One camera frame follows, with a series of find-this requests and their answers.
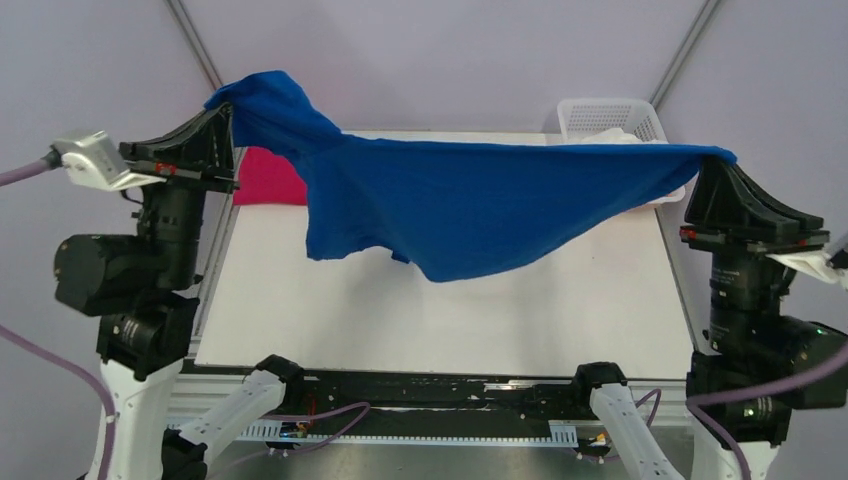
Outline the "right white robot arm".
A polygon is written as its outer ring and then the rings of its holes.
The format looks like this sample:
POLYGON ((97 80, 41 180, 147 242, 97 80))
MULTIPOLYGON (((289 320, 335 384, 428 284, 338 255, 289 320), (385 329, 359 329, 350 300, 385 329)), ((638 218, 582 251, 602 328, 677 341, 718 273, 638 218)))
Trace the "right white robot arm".
POLYGON ((691 477, 763 479, 793 412, 847 403, 846 334, 781 311, 798 274, 846 284, 847 242, 720 160, 703 163, 679 234, 712 257, 710 350, 686 377, 691 477))

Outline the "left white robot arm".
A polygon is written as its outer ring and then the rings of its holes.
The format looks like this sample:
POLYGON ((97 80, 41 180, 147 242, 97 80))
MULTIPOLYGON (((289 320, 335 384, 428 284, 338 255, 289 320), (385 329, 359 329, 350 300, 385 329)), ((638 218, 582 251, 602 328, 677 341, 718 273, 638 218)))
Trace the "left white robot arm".
POLYGON ((133 235, 75 235, 54 260, 57 299, 99 320, 103 413, 91 479, 203 479, 212 462, 261 417, 288 422, 308 381, 277 355, 200 418, 169 429, 168 403, 188 355, 199 302, 195 271, 206 195, 235 190, 233 108, 207 109, 174 131, 115 145, 103 131, 56 139, 47 163, 75 184, 140 188, 133 235))

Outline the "blue t shirt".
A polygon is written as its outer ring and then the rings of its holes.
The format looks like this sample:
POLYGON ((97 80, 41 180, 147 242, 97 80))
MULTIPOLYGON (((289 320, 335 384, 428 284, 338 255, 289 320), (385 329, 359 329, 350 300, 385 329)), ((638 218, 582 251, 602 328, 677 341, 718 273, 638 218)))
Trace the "blue t shirt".
POLYGON ((286 159, 306 186, 309 259, 390 250, 433 282, 531 264, 601 222, 685 185, 716 146, 505 145, 343 132, 281 70, 227 84, 232 140, 286 159))

